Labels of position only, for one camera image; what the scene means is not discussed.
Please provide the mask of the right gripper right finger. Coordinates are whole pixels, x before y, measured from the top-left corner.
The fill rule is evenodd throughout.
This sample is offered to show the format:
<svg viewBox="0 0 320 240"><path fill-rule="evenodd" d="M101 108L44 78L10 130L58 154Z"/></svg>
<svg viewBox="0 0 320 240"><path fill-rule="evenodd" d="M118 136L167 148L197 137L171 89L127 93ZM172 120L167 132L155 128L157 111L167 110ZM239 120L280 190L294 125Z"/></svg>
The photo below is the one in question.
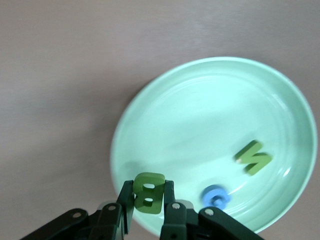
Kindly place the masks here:
<svg viewBox="0 0 320 240"><path fill-rule="evenodd" d="M161 240L261 240L258 234L216 207L199 212L175 199L174 182L167 180L163 193L164 223Z"/></svg>

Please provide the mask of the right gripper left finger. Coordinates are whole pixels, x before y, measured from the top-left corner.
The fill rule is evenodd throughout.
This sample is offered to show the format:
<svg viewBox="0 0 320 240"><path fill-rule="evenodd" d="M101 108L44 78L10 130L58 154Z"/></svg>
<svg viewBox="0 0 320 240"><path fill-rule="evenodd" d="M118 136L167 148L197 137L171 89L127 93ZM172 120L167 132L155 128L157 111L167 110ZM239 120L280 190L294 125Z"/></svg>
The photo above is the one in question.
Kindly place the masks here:
<svg viewBox="0 0 320 240"><path fill-rule="evenodd" d="M103 203L93 214L74 208L27 234L23 240L122 240L129 232L133 210L133 180L123 183L116 201Z"/></svg>

